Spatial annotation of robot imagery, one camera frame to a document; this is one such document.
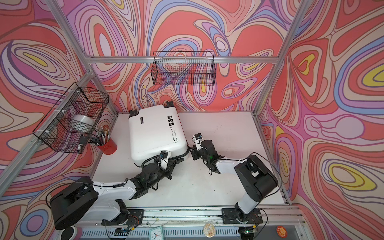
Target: teal alarm clock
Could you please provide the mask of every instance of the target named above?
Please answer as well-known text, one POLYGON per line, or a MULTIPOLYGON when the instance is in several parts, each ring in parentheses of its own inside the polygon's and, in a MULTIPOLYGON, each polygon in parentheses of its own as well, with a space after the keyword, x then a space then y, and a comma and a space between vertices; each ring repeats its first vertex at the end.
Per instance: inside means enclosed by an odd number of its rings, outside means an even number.
POLYGON ((164 240, 163 227, 157 227, 149 231, 149 240, 164 240))

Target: white table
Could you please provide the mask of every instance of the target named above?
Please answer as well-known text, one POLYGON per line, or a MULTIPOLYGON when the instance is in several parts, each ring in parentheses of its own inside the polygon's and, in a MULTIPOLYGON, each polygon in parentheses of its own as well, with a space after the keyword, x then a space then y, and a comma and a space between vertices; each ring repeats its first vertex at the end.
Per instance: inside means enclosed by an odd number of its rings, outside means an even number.
MULTIPOLYGON (((112 155, 103 154, 93 176, 94 181, 119 182, 141 172, 130 159, 128 117, 129 114, 119 115, 111 135, 118 149, 112 155)), ((179 113, 179 118, 190 146, 193 145, 192 136, 200 132, 203 139, 212 140, 216 151, 222 156, 245 158, 251 152, 258 152, 266 158, 249 112, 179 113)), ((262 161, 272 170, 268 162, 262 161)), ((234 205, 245 193, 236 175, 213 173, 210 176, 202 160, 193 161, 190 154, 176 165, 172 176, 172 180, 164 178, 159 182, 158 191, 149 189, 146 195, 138 199, 126 200, 127 207, 234 205)), ((260 204, 283 203, 282 195, 278 192, 260 204)))

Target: colorful patterned wall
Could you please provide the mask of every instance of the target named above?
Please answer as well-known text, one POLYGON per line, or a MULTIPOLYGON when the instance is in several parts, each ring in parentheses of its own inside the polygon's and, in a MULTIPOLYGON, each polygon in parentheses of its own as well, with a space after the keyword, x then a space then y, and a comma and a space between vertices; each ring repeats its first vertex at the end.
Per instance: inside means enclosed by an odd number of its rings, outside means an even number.
POLYGON ((316 0, 258 112, 315 239, 384 239, 384 2, 316 0))
MULTIPOLYGON (((61 4, 91 56, 153 56, 153 51, 215 51, 277 56, 298 2, 266 0, 85 0, 61 4)), ((214 87, 153 86, 151 64, 96 64, 119 111, 173 100, 179 111, 253 110, 271 64, 218 64, 214 87)))
MULTIPOLYGON (((0 23, 1 174, 84 69, 43 0, 0 1, 0 23)), ((101 124, 111 124, 109 110, 101 124)), ((53 219, 46 194, 88 175, 97 153, 91 146, 79 155, 42 145, 0 198, 0 240, 48 239, 53 219)))

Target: red pen holder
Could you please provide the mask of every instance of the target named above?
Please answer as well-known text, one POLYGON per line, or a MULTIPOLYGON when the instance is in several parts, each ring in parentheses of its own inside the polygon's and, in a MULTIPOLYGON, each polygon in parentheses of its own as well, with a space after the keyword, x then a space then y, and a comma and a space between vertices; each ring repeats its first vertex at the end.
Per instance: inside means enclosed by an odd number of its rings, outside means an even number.
POLYGON ((112 138, 110 138, 109 141, 106 144, 104 144, 103 146, 97 146, 97 147, 100 148, 100 150, 102 150, 103 153, 106 155, 110 155, 110 154, 116 152, 116 150, 118 149, 118 146, 112 140, 112 138))

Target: orange star badge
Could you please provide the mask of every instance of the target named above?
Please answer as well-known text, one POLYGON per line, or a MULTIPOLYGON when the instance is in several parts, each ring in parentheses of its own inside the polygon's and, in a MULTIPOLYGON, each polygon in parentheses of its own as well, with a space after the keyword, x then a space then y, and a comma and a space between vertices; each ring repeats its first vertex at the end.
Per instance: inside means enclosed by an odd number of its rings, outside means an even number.
POLYGON ((276 232, 277 232, 277 235, 279 235, 279 237, 281 238, 286 238, 288 236, 288 232, 283 226, 278 226, 276 228, 276 232))

